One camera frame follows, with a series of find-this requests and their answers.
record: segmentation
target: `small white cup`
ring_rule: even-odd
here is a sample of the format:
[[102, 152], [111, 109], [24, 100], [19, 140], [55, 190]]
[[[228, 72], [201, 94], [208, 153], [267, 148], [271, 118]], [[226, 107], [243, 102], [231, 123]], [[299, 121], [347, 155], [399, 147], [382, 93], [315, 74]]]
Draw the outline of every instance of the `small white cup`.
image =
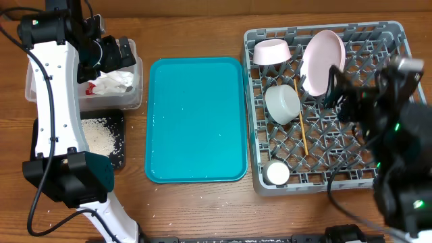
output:
[[272, 86], [265, 92], [267, 110], [275, 122], [285, 125], [300, 114], [300, 99], [289, 85]]
[[267, 184], [284, 185], [290, 179], [290, 169], [278, 160], [271, 160], [263, 167], [263, 178]]

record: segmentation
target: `clear plastic container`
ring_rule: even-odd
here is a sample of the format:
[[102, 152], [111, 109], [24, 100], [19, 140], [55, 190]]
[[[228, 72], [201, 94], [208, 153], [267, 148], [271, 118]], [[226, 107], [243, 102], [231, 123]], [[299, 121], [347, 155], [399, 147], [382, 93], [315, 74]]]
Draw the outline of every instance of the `clear plastic container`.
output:
[[[86, 95], [88, 83], [78, 84], [78, 100], [81, 111], [93, 111], [97, 109], [137, 109], [141, 106], [143, 90], [142, 61], [136, 54], [135, 42], [129, 39], [129, 44], [135, 56], [136, 64], [130, 67], [124, 67], [119, 71], [131, 72], [134, 74], [134, 81], [131, 87], [123, 93]], [[33, 70], [30, 62], [27, 68], [25, 96], [28, 101], [36, 103], [36, 85], [34, 84]]]

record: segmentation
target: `white tissue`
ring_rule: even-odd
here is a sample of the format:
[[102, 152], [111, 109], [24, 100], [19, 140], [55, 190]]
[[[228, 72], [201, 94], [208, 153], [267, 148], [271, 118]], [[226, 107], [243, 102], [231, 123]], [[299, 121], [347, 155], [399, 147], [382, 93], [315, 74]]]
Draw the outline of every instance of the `white tissue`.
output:
[[101, 72], [96, 80], [90, 80], [95, 85], [92, 92], [103, 95], [110, 92], [125, 92], [134, 81], [134, 75], [130, 72], [113, 71], [108, 74]]

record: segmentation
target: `pink plate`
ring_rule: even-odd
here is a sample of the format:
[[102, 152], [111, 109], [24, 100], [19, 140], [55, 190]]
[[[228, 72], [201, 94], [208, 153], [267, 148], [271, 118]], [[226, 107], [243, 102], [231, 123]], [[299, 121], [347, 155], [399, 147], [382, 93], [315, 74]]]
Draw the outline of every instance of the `pink plate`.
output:
[[306, 76], [303, 88], [312, 96], [325, 93], [329, 82], [329, 68], [345, 66], [345, 46], [336, 33], [323, 30], [310, 40], [303, 55], [300, 74]]

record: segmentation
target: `teal tray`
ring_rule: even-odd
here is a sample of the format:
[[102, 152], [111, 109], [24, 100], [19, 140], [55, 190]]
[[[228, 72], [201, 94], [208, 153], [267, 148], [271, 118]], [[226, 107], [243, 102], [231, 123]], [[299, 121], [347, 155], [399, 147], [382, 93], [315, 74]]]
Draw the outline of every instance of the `teal tray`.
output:
[[242, 66], [231, 57], [156, 61], [150, 70], [147, 177], [232, 182], [248, 169]]

